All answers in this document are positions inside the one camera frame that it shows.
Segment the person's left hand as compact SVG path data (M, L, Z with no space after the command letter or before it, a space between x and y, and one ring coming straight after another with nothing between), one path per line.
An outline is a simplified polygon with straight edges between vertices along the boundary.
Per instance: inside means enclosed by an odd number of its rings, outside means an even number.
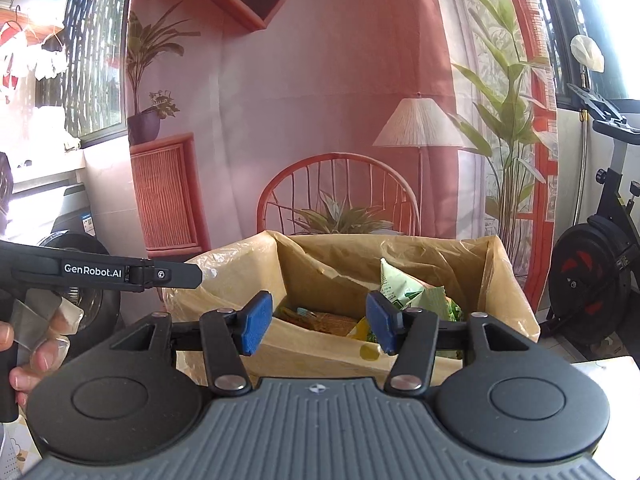
M84 312L65 299L50 315L17 300L13 307L9 321L1 321L1 404L17 411L35 386L61 367Z

